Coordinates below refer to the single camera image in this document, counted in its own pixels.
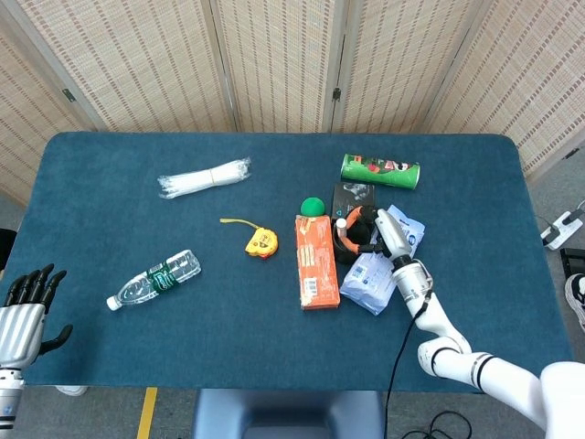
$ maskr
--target tape measure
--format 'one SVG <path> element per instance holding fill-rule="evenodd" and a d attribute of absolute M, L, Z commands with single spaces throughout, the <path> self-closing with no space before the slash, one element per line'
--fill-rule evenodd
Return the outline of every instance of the tape measure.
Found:
<path fill-rule="evenodd" d="M 253 222 L 244 219 L 220 218 L 219 222 L 224 224 L 229 222 L 239 222 L 256 229 L 244 249 L 250 256 L 259 256 L 262 259 L 268 259 L 278 250 L 278 238 L 276 233 L 272 230 L 264 229 L 263 227 L 257 226 Z"/>

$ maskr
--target robot finger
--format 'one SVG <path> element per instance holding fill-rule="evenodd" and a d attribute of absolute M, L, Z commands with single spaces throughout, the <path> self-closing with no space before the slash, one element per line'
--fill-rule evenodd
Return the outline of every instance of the robot finger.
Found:
<path fill-rule="evenodd" d="M 35 270 L 34 272 L 27 276 L 27 278 L 22 284 L 22 287 L 20 288 L 20 291 L 18 292 L 18 297 L 16 298 L 17 305 L 23 304 L 26 301 L 26 299 L 30 296 L 30 290 L 33 287 L 33 282 L 36 281 L 39 273 L 40 273 L 39 270 Z"/>
<path fill-rule="evenodd" d="M 50 263 L 40 271 L 37 281 L 35 282 L 35 286 L 32 288 L 32 292 L 27 299 L 27 303 L 37 304 L 40 301 L 40 296 L 43 294 L 43 290 L 45 289 L 45 282 L 47 281 L 48 274 L 51 273 L 54 267 L 55 265 Z"/>
<path fill-rule="evenodd" d="M 48 309 L 53 302 L 53 297 L 55 297 L 55 291 L 59 286 L 59 282 L 61 282 L 61 279 L 63 279 L 66 274 L 66 271 L 58 272 L 53 277 L 51 277 L 50 281 L 48 281 L 47 288 L 40 297 L 40 303 L 45 306 L 45 314 L 48 313 Z"/>
<path fill-rule="evenodd" d="M 18 279 L 16 279 L 10 287 L 8 288 L 8 294 L 6 295 L 6 301 L 4 302 L 4 306 L 13 305 L 16 302 L 16 296 L 18 295 L 18 290 L 20 289 L 22 283 L 25 281 L 27 276 L 23 274 Z"/>

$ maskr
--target orange snack box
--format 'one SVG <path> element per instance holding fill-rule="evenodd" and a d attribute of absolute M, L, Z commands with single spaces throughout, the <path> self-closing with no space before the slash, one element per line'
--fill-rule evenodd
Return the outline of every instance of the orange snack box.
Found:
<path fill-rule="evenodd" d="M 297 216 L 296 259 L 301 282 L 301 308 L 337 308 L 339 287 L 335 270 L 331 220 L 327 216 Z"/>

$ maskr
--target pringles can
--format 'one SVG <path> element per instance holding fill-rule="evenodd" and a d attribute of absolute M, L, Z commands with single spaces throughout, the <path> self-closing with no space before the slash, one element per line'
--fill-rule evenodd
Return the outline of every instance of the pringles can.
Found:
<path fill-rule="evenodd" d="M 414 189 L 419 183 L 420 165 L 399 163 L 384 158 L 346 154 L 341 177 L 394 187 Z"/>

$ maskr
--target power strip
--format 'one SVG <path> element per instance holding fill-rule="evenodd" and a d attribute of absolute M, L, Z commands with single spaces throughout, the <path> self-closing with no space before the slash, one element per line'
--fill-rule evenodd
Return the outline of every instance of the power strip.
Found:
<path fill-rule="evenodd" d="M 563 220 L 568 215 L 570 215 L 570 212 L 567 211 L 563 213 L 560 217 L 558 217 L 555 222 L 553 222 L 553 225 L 558 228 L 558 236 L 552 242 L 545 245 L 545 247 L 547 247 L 548 249 L 550 250 L 558 249 L 558 247 L 560 247 L 563 244 L 563 242 L 570 238 L 570 236 L 583 225 L 583 222 L 580 219 L 575 219 L 567 225 L 563 224 Z M 540 233 L 540 238 L 544 240 L 551 232 L 552 231 L 550 227 L 548 227 L 545 231 Z"/>

